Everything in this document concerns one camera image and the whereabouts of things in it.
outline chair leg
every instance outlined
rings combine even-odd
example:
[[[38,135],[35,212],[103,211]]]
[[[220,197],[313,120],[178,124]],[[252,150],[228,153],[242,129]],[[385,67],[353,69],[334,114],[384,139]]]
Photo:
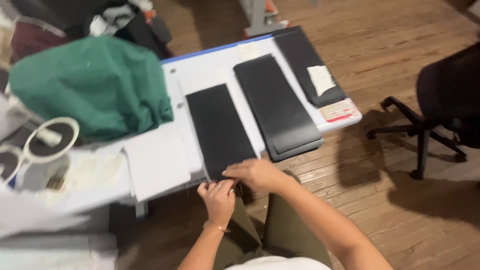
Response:
[[[434,139],[435,141],[437,141],[437,142],[445,145],[446,147],[452,149],[453,151],[457,152],[457,154],[455,155],[455,160],[457,162],[467,161],[467,154],[458,147],[458,144],[455,141],[447,138],[442,133],[440,133],[438,131],[434,131],[434,130],[432,130],[430,132],[430,137],[432,137],[432,139]]]
[[[369,140],[373,140],[377,138],[377,136],[375,136],[375,134],[377,133],[409,132],[416,128],[417,126],[415,125],[396,125],[396,126],[388,126],[388,127],[379,127],[379,128],[370,130],[367,133],[367,138]]]
[[[427,163],[428,155],[428,138],[430,137],[430,130],[424,130],[418,133],[418,155],[417,155],[417,169],[410,173],[410,177],[415,180],[423,179],[425,172],[425,164]]]
[[[380,103],[380,106],[382,106],[384,110],[392,105],[395,105],[412,123],[418,123],[424,120],[423,117],[418,115],[395,97],[387,97]]]

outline table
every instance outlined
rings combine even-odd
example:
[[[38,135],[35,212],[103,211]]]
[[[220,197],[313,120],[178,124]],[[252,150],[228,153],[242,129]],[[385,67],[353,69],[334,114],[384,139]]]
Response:
[[[321,134],[355,124],[362,119],[362,115],[359,114],[334,123],[327,122],[319,110],[307,101],[295,75],[271,35],[163,60],[162,67],[165,74],[167,92],[171,98],[175,119],[174,124],[180,130],[187,154],[187,165],[192,178],[189,182],[170,190],[158,190],[158,196],[164,196],[188,188],[206,179],[200,147],[189,116],[188,106],[186,106],[186,94],[214,86],[215,83],[227,83],[230,95],[253,149],[257,156],[265,152],[265,143],[232,69],[234,65],[242,62],[236,46],[248,42],[254,42],[260,55],[271,53],[275,57],[286,79]],[[99,154],[116,154],[121,151],[121,148],[122,141],[119,141],[109,146],[100,147],[98,152]],[[81,151],[88,150],[73,149],[69,155],[75,158],[76,155],[81,154]],[[116,187],[75,192],[61,199],[52,207],[63,213],[78,214],[121,199],[132,198],[130,181],[128,165],[124,164]],[[141,212],[145,210],[144,206],[145,204],[137,204],[137,209]]]

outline black office chair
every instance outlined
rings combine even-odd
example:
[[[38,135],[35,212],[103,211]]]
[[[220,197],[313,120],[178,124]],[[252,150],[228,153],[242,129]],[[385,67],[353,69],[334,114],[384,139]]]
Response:
[[[423,116],[394,97],[386,98],[380,103],[382,108],[395,105],[412,124],[373,129],[367,138],[372,140],[377,133],[393,132],[417,135],[417,169],[410,176],[420,180],[425,171],[429,137],[455,151],[457,162],[467,161],[459,145],[480,148],[480,43],[424,67],[417,80],[417,98]],[[455,132],[455,139],[433,130],[439,125]]]

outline white shirt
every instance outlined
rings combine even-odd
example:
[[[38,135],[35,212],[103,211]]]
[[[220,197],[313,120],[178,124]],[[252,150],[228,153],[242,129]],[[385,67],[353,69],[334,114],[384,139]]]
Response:
[[[331,270],[325,264],[310,258],[267,256],[230,266],[225,270]]]

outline wooden floor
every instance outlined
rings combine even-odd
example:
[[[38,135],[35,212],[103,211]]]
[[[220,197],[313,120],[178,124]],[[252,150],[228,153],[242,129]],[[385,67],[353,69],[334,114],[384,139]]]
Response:
[[[242,39],[247,26],[237,0],[155,0],[169,26],[176,55]],[[416,166],[415,138],[367,130],[405,123],[378,103],[395,96],[418,110],[419,70],[475,43],[478,26],[442,0],[276,0],[281,19],[302,25],[331,73],[357,104],[363,120],[325,134],[318,150],[278,168],[294,172],[318,197],[347,215],[394,269],[480,269],[480,151],[466,149],[467,163],[430,141],[423,181],[409,178]],[[248,211],[259,230],[265,194]],[[120,270],[173,269],[199,235],[206,212],[194,189],[160,198],[152,216],[130,221],[113,215],[122,254]],[[335,269],[342,269],[336,259]]]

